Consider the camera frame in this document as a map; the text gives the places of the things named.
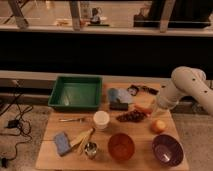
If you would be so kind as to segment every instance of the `floor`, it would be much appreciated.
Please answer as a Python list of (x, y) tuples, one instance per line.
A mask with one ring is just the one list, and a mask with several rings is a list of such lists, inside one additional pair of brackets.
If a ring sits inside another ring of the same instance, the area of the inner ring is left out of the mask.
[[(9, 162), (8, 168), (1, 171), (36, 171), (35, 161), (41, 144), (41, 139), (52, 111), (46, 106), (34, 106), (33, 110), (26, 113), (24, 119), (31, 123), (33, 140), (28, 144), (18, 146), (17, 158)], [(0, 133), (15, 133), (4, 127), (8, 120), (18, 114), (17, 106), (12, 106), (0, 117)], [(213, 170), (213, 117), (200, 114), (172, 113), (181, 143), (185, 150), (190, 171)], [(20, 137), (2, 136), (0, 139), (0, 155), (10, 158), (14, 155), (14, 145), (23, 140)]]

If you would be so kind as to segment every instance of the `purple bowl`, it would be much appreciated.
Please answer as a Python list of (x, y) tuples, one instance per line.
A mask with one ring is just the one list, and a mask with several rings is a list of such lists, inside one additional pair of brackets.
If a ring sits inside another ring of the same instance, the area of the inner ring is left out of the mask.
[(154, 138), (152, 149), (155, 157), (163, 164), (177, 166), (183, 160), (180, 143), (170, 135), (161, 134)]

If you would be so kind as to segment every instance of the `blue sponge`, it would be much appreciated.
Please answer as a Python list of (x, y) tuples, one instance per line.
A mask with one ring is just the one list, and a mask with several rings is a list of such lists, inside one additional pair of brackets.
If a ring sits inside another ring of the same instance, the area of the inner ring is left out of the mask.
[(67, 135), (65, 132), (58, 133), (54, 137), (54, 142), (57, 147), (57, 152), (60, 156), (64, 156), (65, 154), (71, 151), (69, 139), (67, 138)]

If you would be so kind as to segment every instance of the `toy food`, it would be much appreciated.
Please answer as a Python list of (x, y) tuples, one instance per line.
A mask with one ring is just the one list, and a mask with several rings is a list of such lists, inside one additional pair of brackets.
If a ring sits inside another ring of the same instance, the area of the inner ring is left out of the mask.
[(155, 121), (152, 122), (152, 124), (151, 124), (151, 129), (152, 129), (152, 131), (154, 131), (155, 133), (160, 134), (160, 133), (162, 133), (163, 131), (165, 131), (165, 129), (166, 129), (166, 124), (165, 124), (164, 121), (158, 119), (158, 120), (155, 120)]

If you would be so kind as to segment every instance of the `orange bowl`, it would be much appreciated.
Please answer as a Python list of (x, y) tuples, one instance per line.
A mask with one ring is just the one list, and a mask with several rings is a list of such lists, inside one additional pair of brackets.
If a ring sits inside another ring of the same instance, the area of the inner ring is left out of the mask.
[(113, 159), (123, 162), (132, 157), (135, 152), (135, 145), (127, 134), (117, 133), (109, 139), (108, 151)]

